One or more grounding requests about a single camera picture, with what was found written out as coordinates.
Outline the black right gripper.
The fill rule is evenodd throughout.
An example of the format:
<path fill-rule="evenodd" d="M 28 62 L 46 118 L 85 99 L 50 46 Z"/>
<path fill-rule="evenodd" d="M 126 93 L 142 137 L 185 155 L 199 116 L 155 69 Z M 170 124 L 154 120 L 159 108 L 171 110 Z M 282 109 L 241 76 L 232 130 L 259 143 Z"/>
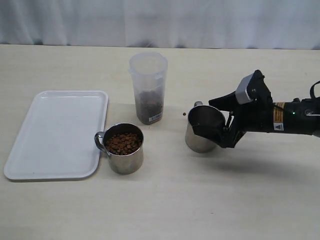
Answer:
<path fill-rule="evenodd" d="M 233 121 L 230 125 L 197 123 L 192 126 L 195 135 L 210 140 L 222 148 L 234 148 L 246 132 L 257 132 L 262 128 L 262 114 L 272 111 L 273 99 L 264 82 L 263 73 L 256 69 L 252 74 L 248 94 L 253 101 L 240 105 L 235 91 L 209 100 L 210 106 L 229 112 L 230 116 L 233 116 Z"/>

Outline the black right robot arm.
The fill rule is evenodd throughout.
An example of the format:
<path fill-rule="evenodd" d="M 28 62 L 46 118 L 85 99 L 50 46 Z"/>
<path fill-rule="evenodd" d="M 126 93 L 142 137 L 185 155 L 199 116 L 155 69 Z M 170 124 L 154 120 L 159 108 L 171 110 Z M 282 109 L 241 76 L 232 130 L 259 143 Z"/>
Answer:
<path fill-rule="evenodd" d="M 210 114 L 201 110 L 190 123 L 193 133 L 221 148 L 234 148 L 247 132 L 320 135 L 320 98 L 315 86 L 310 97 L 291 102 L 274 102 L 257 69 L 245 76 L 236 90 L 209 100 Z"/>

